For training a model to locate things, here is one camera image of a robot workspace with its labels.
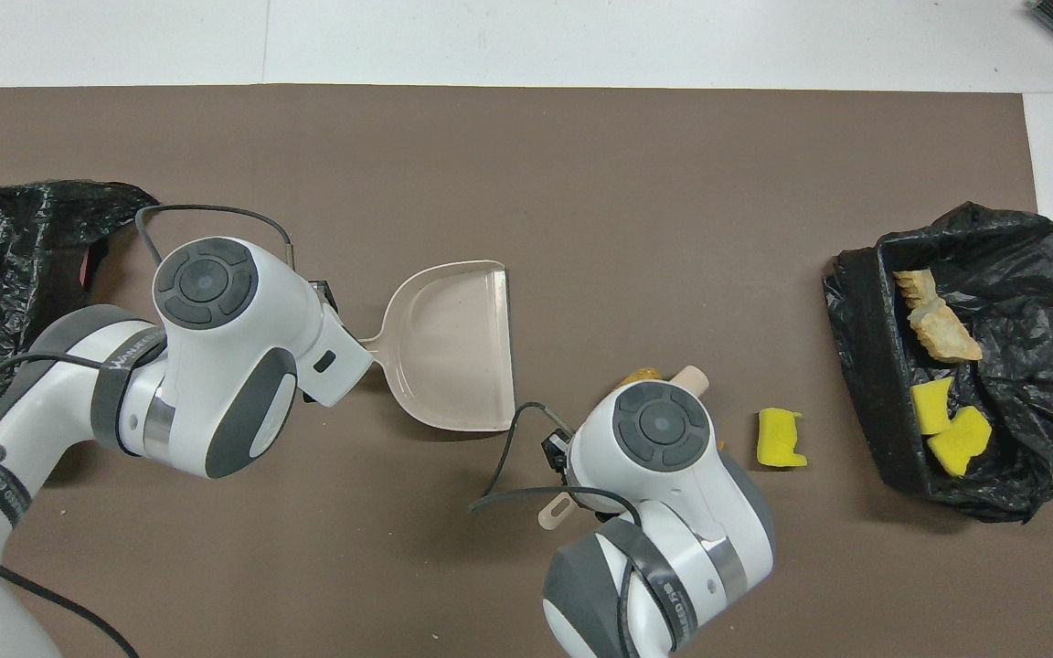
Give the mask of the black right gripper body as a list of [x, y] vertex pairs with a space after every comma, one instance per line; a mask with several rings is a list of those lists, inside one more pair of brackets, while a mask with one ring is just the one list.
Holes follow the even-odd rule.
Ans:
[[572, 436], [564, 428], [554, 428], [547, 438], [542, 440], [542, 450], [545, 455], [548, 466], [565, 476], [569, 467], [569, 457], [571, 457]]

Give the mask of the beige plastic dustpan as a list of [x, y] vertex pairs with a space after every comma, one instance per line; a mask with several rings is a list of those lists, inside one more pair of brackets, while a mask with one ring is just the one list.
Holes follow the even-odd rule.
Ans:
[[414, 419], [460, 432], [510, 428], [516, 404], [503, 263], [466, 260], [410, 276], [362, 345]]

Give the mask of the beige hand brush black bristles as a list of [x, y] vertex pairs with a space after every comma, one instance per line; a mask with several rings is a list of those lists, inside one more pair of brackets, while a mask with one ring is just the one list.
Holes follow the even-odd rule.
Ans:
[[[673, 375], [672, 378], [665, 378], [664, 380], [661, 380], [661, 382], [672, 382], [673, 384], [681, 385], [681, 387], [686, 387], [689, 393], [693, 393], [693, 395], [698, 398], [701, 397], [703, 393], [706, 393], [707, 388], [710, 387], [706, 372], [696, 366], [686, 366], [684, 368], [678, 371], [676, 375]], [[617, 385], [614, 385], [610, 393], [618, 393], [625, 387], [617, 388]], [[576, 430], [572, 428], [567, 421], [556, 420], [555, 422], [556, 428], [564, 428], [569, 432], [569, 434], [571, 434], [572, 438], [574, 437]], [[567, 475], [563, 476], [563, 478], [564, 486], [574, 486], [573, 480], [569, 480]], [[581, 511], [591, 511], [593, 514], [601, 514], [605, 517], [605, 519], [612, 519], [612, 517], [617, 516], [619, 513], [613, 511], [596, 511], [596, 509], [590, 507], [587, 503], [584, 503], [584, 501], [578, 499], [578, 497], [573, 493], [560, 492], [553, 496], [552, 499], [543, 505], [543, 509], [539, 509], [537, 514], [537, 523], [539, 529], [543, 529], [544, 532], [552, 532], [552, 530], [559, 529], [564, 524], [568, 517], [572, 516], [577, 509], [581, 509]]]

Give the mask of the yellow sponge piece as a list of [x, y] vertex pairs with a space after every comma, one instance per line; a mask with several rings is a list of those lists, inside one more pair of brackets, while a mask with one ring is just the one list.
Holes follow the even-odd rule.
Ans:
[[773, 468], [802, 468], [808, 459], [798, 445], [797, 420], [802, 413], [790, 408], [761, 408], [758, 412], [756, 460]]
[[928, 380], [909, 388], [916, 424], [921, 436], [936, 436], [952, 425], [949, 413], [949, 392], [953, 377]]
[[991, 437], [992, 426], [984, 412], [977, 407], [962, 407], [950, 420], [948, 428], [927, 438], [927, 444], [945, 473], [962, 478], [970, 462], [989, 447]]

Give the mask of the beige foam chunk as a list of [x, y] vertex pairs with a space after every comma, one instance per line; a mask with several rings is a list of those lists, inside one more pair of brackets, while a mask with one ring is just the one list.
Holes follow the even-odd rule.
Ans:
[[984, 350], [973, 340], [956, 313], [943, 300], [925, 303], [908, 316], [920, 345], [936, 361], [961, 363], [982, 361]]
[[941, 299], [931, 270], [893, 271], [891, 273], [903, 303], [911, 311], [936, 303]]

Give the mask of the open black bag lined bin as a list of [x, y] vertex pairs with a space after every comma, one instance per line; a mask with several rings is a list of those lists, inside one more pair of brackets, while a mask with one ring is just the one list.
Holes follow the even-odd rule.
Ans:
[[[981, 346], [981, 361], [937, 362], [908, 322], [899, 271], [931, 272]], [[885, 484], [985, 522], [1026, 522], [1053, 500], [1053, 222], [975, 203], [927, 228], [848, 250], [824, 275], [846, 387]], [[949, 378], [947, 408], [978, 408], [991, 437], [952, 476], [920, 434], [910, 391]]]

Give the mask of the brown table mat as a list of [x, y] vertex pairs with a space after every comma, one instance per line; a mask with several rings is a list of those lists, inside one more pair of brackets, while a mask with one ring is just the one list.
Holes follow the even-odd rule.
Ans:
[[[822, 291], [840, 251], [966, 201], [1035, 210], [1017, 96], [0, 89], [0, 185], [48, 179], [266, 214], [360, 337], [413, 273], [501, 261], [516, 397], [573, 424], [634, 368], [701, 367], [777, 551], [690, 658], [1053, 655], [1053, 501], [986, 524], [886, 486]], [[807, 466], [757, 462], [761, 408], [802, 413]], [[217, 482], [75, 447], [5, 562], [141, 658], [563, 658], [540, 592], [596, 519], [469, 513], [502, 445], [428, 428], [373, 368]]]

